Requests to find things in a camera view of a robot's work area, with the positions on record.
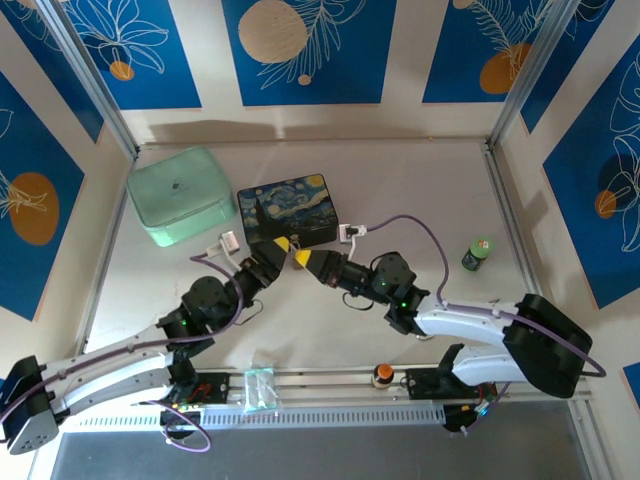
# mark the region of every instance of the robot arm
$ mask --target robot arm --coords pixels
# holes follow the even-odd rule
[[[35,356],[18,361],[0,389],[9,452],[41,447],[67,417],[100,402],[122,396],[131,396],[131,403],[187,399],[198,385],[189,359],[213,345],[213,336],[235,321],[238,290],[243,306],[250,307],[255,295],[278,278],[288,251],[284,238],[259,244],[242,261],[234,281],[223,285],[215,277],[198,279],[180,307],[121,342],[44,365]]]
[[[527,381],[560,398],[575,391],[591,338],[538,295],[527,294],[512,305],[453,305],[417,288],[416,274],[397,252],[381,256],[375,268],[326,250],[301,250],[296,260],[322,284],[389,305],[385,319],[402,334],[451,335],[488,344],[452,345],[437,369],[422,372],[421,383],[427,386],[421,398],[474,398],[475,387],[486,382]]]

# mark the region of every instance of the starry night tin box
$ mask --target starry night tin box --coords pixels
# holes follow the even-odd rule
[[[240,190],[238,205],[249,245],[284,236],[308,248],[338,234],[338,216],[320,174]]]

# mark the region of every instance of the white floor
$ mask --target white floor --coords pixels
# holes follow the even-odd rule
[[[144,150],[139,166],[181,148]],[[212,148],[235,191],[288,178],[322,173],[341,222],[379,223],[397,213],[420,217],[442,242],[451,264],[445,297],[465,301],[518,301],[525,283],[511,250],[481,146],[472,142],[340,141],[237,144]],[[176,308],[206,267],[188,257],[233,229],[244,239],[239,217],[169,248],[156,247],[127,203],[109,265],[88,350],[132,335]],[[491,235],[496,251],[480,271],[460,265],[471,240]],[[339,245],[318,248],[344,249]],[[400,251],[418,274],[416,284],[435,291],[443,268],[428,236],[401,220],[362,239],[354,260]],[[241,259],[247,249],[237,254]],[[420,342],[391,329],[382,307],[350,310],[342,292],[320,285],[289,264],[260,298],[265,310],[234,327],[194,359],[196,367],[251,366],[256,352],[278,367],[352,367],[438,362],[455,338]]]

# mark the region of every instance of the white wall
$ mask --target white wall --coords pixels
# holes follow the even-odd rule
[[[594,307],[542,164],[638,34],[640,4],[616,0],[532,135],[518,119],[500,152],[522,201],[546,293],[592,335],[593,357],[608,371],[607,378],[593,379],[590,386],[621,476],[629,480],[640,472],[640,412],[622,367],[640,361],[640,290],[600,311]]]
[[[220,0],[171,0],[202,109],[130,110],[124,118],[140,144],[486,136],[501,102],[422,104],[449,1],[397,1],[380,105],[245,108]]]
[[[130,161],[106,127],[97,145],[91,141],[3,15],[0,45],[0,71],[85,174],[37,320],[0,308],[0,377],[6,377],[26,356],[46,363],[72,352]],[[13,457],[1,448],[0,476],[26,478],[31,460],[31,454]]]

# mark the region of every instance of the orange cap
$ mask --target orange cap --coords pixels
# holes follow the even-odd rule
[[[391,378],[393,375],[393,367],[388,363],[381,363],[378,365],[378,377],[383,380]]]

